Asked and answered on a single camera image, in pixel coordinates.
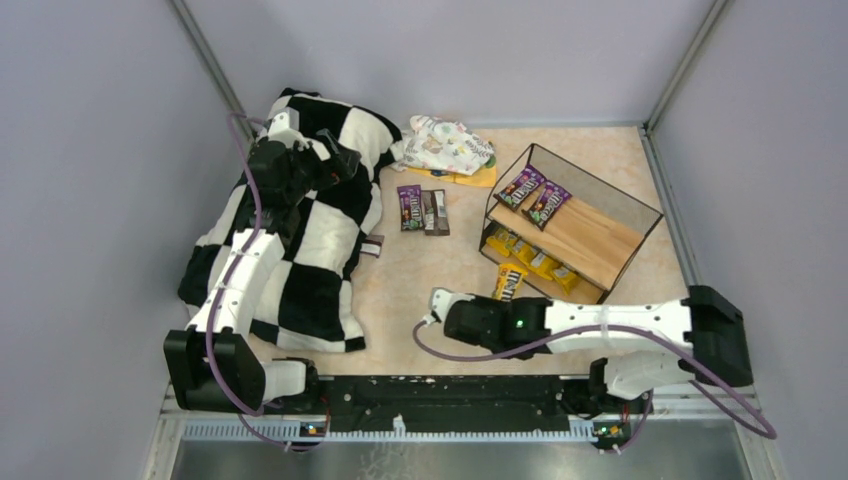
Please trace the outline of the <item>yellow M&M bag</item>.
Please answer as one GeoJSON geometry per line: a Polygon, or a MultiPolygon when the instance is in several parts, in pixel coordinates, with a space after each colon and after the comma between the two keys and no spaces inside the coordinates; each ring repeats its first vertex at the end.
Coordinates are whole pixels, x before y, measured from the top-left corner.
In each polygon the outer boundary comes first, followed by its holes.
{"type": "Polygon", "coordinates": [[[492,298],[499,301],[511,301],[527,274],[528,271],[524,267],[511,263],[500,264],[492,298]]]}

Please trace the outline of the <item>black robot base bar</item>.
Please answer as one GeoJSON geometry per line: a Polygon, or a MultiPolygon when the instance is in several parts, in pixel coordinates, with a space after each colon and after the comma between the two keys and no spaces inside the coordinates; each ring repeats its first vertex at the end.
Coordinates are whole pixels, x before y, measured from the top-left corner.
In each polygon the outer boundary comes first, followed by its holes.
{"type": "Polygon", "coordinates": [[[343,432],[388,430],[398,415],[414,432],[519,432],[563,431],[580,420],[635,421],[648,409],[646,395],[621,400],[584,377],[377,375],[321,376],[264,412],[316,415],[343,432]]]}

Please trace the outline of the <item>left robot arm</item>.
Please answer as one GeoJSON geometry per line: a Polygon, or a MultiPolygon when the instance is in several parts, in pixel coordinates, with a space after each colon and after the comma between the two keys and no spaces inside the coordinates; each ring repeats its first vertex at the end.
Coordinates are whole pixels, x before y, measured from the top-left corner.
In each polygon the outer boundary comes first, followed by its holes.
{"type": "Polygon", "coordinates": [[[307,392],[310,362],[260,361],[248,344],[250,326],[297,229],[300,202],[311,191],[352,179],[360,159],[328,129],[309,140],[289,127],[268,132],[243,156],[252,211],[234,232],[230,253],[199,311],[164,341],[180,408],[260,416],[276,401],[307,392]]]}

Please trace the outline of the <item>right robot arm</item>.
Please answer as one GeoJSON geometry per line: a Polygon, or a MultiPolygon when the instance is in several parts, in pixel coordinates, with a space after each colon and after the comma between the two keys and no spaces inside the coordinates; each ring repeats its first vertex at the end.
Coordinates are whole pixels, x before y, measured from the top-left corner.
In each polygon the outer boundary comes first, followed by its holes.
{"type": "Polygon", "coordinates": [[[601,349],[587,371],[597,394],[635,400],[691,384],[728,413],[740,408],[746,417],[756,415],[739,391],[753,383],[741,314],[708,287],[641,305],[496,300],[435,288],[420,322],[432,323],[448,338],[485,349],[481,362],[601,349]]]}

